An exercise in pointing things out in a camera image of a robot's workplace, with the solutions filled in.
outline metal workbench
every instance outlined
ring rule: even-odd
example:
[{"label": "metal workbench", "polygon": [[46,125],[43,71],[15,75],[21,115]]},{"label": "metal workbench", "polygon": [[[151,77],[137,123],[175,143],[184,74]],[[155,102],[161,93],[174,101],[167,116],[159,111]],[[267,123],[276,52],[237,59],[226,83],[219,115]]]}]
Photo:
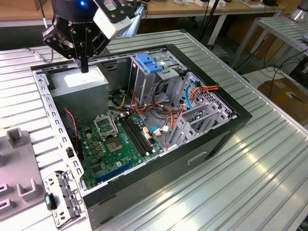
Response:
[{"label": "metal workbench", "polygon": [[254,47],[252,48],[251,53],[253,53],[260,46],[266,35],[268,33],[271,33],[283,40],[286,44],[289,44],[288,49],[286,49],[280,60],[283,60],[284,57],[289,54],[292,47],[297,49],[298,51],[302,51],[303,54],[308,55],[308,43],[303,41],[302,39],[303,35],[308,34],[308,22],[297,23],[286,16],[257,18],[251,25],[244,40],[238,48],[231,67],[235,67],[250,38],[253,36],[255,30],[259,26],[262,27],[264,31],[255,43]]},{"label": "metal workbench", "polygon": [[[253,118],[219,154],[115,217],[98,230],[295,230],[308,214],[308,132],[209,50],[180,31],[113,40],[110,52],[176,44]],[[50,49],[34,50],[50,58]],[[55,54],[55,61],[64,60]],[[65,164],[24,49],[0,52],[0,134],[31,133],[42,178]],[[0,230],[56,230],[41,204],[0,223]],[[65,231],[90,230],[85,217]]]}]

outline power cable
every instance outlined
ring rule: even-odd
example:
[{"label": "power cable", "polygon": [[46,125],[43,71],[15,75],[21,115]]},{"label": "power cable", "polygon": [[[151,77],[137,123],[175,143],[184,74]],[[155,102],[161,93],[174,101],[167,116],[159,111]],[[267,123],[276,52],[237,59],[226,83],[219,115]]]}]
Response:
[{"label": "power cable", "polygon": [[276,76],[278,70],[284,65],[285,62],[291,60],[292,58],[294,58],[294,57],[298,56],[299,54],[304,53],[304,52],[306,52],[306,51],[308,51],[308,49],[303,50],[303,51],[301,51],[301,52],[299,52],[299,53],[297,53],[297,54],[295,54],[295,55],[293,55],[293,56],[287,58],[287,59],[276,69],[275,74],[274,74],[274,76],[273,76],[273,78],[272,78],[272,81],[271,81],[271,84],[270,84],[270,88],[269,88],[269,94],[268,94],[268,98],[269,98],[269,99],[270,99],[271,90],[272,90],[272,88],[273,88],[274,79],[275,79],[275,76]]}]

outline ram slot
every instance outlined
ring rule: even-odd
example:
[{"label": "ram slot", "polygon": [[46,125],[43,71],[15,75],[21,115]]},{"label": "ram slot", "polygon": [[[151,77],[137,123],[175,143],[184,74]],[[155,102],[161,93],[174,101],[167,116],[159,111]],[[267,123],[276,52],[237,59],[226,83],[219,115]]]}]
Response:
[{"label": "ram slot", "polygon": [[144,155],[146,151],[143,149],[143,146],[140,145],[140,143],[138,142],[138,139],[134,136],[134,132],[128,125],[127,121],[123,119],[123,120],[120,120],[120,123],[122,124],[130,140],[133,142],[133,144],[138,149],[138,152],[141,153],[141,155]]},{"label": "ram slot", "polygon": [[140,139],[139,141],[142,143],[144,149],[146,149],[147,152],[150,152],[152,150],[150,145],[146,141],[145,137],[140,133],[140,131],[139,131],[138,127],[136,126],[136,124],[130,118],[128,119],[128,124],[130,125],[130,127],[132,127],[134,132],[139,137],[139,139]]},{"label": "ram slot", "polygon": [[146,155],[147,152],[151,152],[150,145],[130,118],[123,118],[120,123],[142,156]]}]

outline table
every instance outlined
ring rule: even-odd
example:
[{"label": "table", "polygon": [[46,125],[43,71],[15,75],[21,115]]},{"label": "table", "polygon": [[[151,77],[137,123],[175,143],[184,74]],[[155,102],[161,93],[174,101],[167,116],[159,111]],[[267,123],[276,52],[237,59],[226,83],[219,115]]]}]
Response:
[{"label": "table", "polygon": [[[51,24],[53,16],[51,1],[47,0],[43,6],[47,23]],[[221,27],[230,14],[250,14],[250,13],[274,13],[274,16],[280,15],[284,6],[252,9],[238,0],[227,3],[225,7],[218,7],[214,15],[219,15],[215,29],[210,37],[208,44],[212,45],[221,30]],[[187,3],[185,5],[175,4],[172,0],[152,1],[148,5],[148,13],[145,18],[170,18],[170,17],[188,17],[188,16],[204,16],[206,7],[201,7],[195,3]],[[0,6],[0,27],[7,26],[34,26],[43,25],[40,11],[30,12],[17,8]]]},{"label": "table", "polygon": [[[308,132],[188,33],[178,30],[111,41],[113,52],[173,43],[252,114],[213,158],[97,230],[295,230],[308,214]],[[50,58],[48,47],[35,47]],[[64,58],[55,54],[55,62]],[[66,166],[57,150],[25,49],[0,51],[0,134],[30,132],[42,178]],[[0,230],[54,230],[44,203]],[[88,231],[83,216],[65,231]]]},{"label": "table", "polygon": [[257,27],[260,26],[264,29],[264,32],[261,34],[260,38],[254,45],[251,53],[253,53],[261,44],[263,39],[268,33],[275,35],[276,37],[283,40],[285,43],[289,44],[288,49],[281,56],[280,61],[277,66],[282,64],[285,56],[287,56],[290,52],[290,49],[293,47],[297,49],[299,52],[303,51],[303,54],[308,55],[308,43],[303,41],[303,35],[308,34],[308,22],[305,23],[296,23],[288,17],[272,17],[272,18],[258,18],[251,25],[247,35],[242,41],[240,47],[238,48],[233,63],[231,67],[235,67],[238,62],[243,50],[245,49],[247,43],[252,37],[254,31]]}]

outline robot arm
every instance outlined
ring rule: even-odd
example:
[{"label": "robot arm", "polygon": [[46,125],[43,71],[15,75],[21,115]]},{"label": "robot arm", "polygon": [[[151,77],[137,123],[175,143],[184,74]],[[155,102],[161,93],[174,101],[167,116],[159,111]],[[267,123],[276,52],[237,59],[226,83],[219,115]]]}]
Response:
[{"label": "robot arm", "polygon": [[140,6],[135,13],[118,0],[51,0],[51,5],[52,26],[42,34],[43,41],[77,61],[82,73],[89,71],[88,59],[100,54],[110,40],[135,35],[144,9]]}]

